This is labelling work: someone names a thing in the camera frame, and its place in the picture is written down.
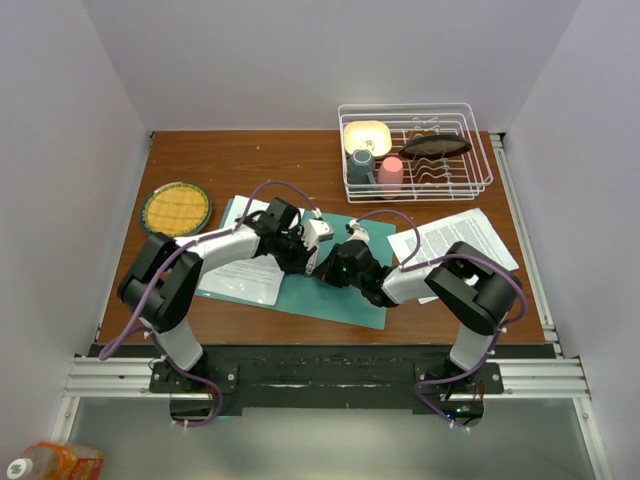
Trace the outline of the metal folder clip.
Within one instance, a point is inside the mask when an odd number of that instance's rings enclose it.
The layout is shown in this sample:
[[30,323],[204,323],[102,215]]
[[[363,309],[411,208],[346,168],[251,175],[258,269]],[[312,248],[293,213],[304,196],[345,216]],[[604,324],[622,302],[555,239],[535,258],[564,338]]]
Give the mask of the metal folder clip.
[[317,253],[314,252],[306,262],[304,275],[306,277],[312,277],[313,272],[316,268],[316,265],[317,265]]

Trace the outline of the green file folder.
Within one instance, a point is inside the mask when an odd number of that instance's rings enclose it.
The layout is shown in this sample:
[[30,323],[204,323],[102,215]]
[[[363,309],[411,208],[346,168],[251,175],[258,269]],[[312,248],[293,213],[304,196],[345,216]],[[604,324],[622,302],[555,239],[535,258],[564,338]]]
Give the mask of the green file folder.
[[[247,201],[248,197],[240,195],[229,200],[220,226],[227,228],[239,218]],[[320,245],[318,264],[327,257],[334,244],[346,241],[344,227],[350,219],[330,213],[323,214],[323,218],[334,228],[335,235],[332,240]],[[369,233],[369,248],[373,256],[382,265],[390,265],[393,251],[387,237],[396,232],[396,226],[371,220],[364,220],[361,225]],[[317,278],[300,275],[284,275],[275,307],[241,304],[377,330],[384,329],[386,320],[386,310],[369,303],[357,288],[336,288]]]

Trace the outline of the printed white paper sheet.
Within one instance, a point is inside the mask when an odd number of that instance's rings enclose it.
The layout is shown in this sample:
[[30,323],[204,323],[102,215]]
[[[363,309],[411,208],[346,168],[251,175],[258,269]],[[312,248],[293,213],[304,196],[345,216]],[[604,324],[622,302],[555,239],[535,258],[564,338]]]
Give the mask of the printed white paper sheet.
[[196,294],[230,302],[275,307],[284,273],[271,255],[238,260],[206,273]]

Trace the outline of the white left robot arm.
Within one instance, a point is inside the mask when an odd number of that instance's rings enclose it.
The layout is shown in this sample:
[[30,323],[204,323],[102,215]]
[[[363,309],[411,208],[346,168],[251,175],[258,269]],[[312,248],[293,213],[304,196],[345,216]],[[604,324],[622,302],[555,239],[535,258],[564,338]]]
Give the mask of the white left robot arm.
[[117,288],[132,320],[151,329],[175,366],[171,378],[185,392],[207,380],[204,351],[187,319],[202,277],[235,261],[272,256],[286,275],[311,269],[325,226],[319,209],[306,222],[300,210],[275,198],[264,210],[245,211],[225,229],[184,238],[148,237]]

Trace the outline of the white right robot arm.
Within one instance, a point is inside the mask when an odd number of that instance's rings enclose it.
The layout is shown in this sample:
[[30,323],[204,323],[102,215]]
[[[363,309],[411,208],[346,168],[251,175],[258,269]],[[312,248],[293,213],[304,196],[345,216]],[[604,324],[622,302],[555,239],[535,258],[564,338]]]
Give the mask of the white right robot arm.
[[445,369],[448,386],[459,393],[480,382],[480,368],[500,333],[528,308],[515,275],[463,241],[441,257],[390,267],[381,265],[364,241],[348,240],[332,248],[313,276],[333,287],[354,287],[377,307],[438,297],[461,322]]

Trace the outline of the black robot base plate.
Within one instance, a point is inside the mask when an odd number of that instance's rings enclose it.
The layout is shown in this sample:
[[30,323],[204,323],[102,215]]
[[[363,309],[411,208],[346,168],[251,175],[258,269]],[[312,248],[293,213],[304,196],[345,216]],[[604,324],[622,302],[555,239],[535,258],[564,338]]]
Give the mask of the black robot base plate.
[[444,348],[428,345],[207,346],[184,377],[168,362],[152,367],[150,390],[174,394],[177,419],[200,420],[222,402],[225,415],[248,408],[410,409],[439,407],[466,426],[484,413],[483,400],[504,391],[498,365],[457,378]]

